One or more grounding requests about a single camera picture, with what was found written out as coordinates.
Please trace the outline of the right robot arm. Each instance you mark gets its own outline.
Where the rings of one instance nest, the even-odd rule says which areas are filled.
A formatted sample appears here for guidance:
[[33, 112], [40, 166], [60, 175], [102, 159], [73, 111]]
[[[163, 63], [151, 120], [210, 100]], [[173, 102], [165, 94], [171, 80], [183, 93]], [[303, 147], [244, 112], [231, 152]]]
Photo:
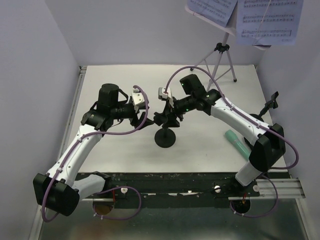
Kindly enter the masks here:
[[216, 89], [207, 91], [195, 74], [190, 74], [179, 82], [186, 97], [176, 99], [169, 88], [160, 87], [158, 98], [166, 104], [163, 112], [155, 114], [154, 119], [163, 128], [178, 128], [184, 114], [198, 110], [221, 120], [240, 133], [252, 149], [248, 162], [230, 183], [230, 191], [236, 196], [243, 195], [247, 192], [248, 185], [270, 170], [286, 152], [283, 127], [277, 123], [269, 125], [244, 112]]

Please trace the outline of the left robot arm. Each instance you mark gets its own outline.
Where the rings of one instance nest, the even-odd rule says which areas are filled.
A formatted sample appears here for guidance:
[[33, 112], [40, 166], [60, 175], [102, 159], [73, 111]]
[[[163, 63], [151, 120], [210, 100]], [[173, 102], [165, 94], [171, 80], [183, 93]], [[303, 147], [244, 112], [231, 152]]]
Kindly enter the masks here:
[[129, 135], [152, 125], [148, 113], [149, 99], [141, 87], [133, 86], [131, 95], [127, 95], [116, 84], [101, 86], [97, 101], [83, 115], [71, 144], [45, 174], [38, 173], [33, 179], [44, 222], [56, 218], [55, 215], [47, 218], [47, 210], [69, 216], [82, 199], [90, 195], [104, 198], [114, 190], [111, 177], [105, 173], [95, 171], [81, 180], [76, 177], [89, 153], [105, 135]]

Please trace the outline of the black mic stand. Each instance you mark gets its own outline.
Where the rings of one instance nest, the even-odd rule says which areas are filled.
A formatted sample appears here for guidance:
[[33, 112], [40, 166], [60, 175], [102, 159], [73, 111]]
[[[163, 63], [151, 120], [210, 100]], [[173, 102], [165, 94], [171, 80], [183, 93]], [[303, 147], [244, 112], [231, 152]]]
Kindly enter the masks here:
[[259, 112], [259, 114], [255, 114], [255, 113], [251, 113], [250, 115], [252, 117], [254, 117], [255, 119], [258, 119], [259, 121], [264, 122], [262, 116], [265, 115], [269, 109], [276, 109], [278, 108], [278, 103], [277, 103], [277, 97], [279, 96], [279, 92], [276, 91], [272, 96], [271, 99], [269, 101], [267, 101], [264, 104], [264, 107], [262, 108], [262, 110]]
[[153, 121], [161, 127], [154, 135], [155, 143], [161, 148], [170, 148], [176, 142], [176, 135], [171, 128], [176, 127], [176, 121], [170, 115], [156, 112]]

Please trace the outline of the green microphone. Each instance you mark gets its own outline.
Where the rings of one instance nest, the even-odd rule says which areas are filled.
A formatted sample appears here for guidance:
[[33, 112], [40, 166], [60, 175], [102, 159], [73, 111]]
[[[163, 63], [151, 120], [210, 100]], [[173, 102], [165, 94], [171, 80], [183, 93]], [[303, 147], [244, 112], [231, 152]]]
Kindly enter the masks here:
[[224, 136], [233, 145], [233, 147], [242, 155], [244, 159], [249, 159], [250, 151], [245, 147], [245, 145], [240, 141], [238, 136], [231, 129], [227, 130], [224, 133]]

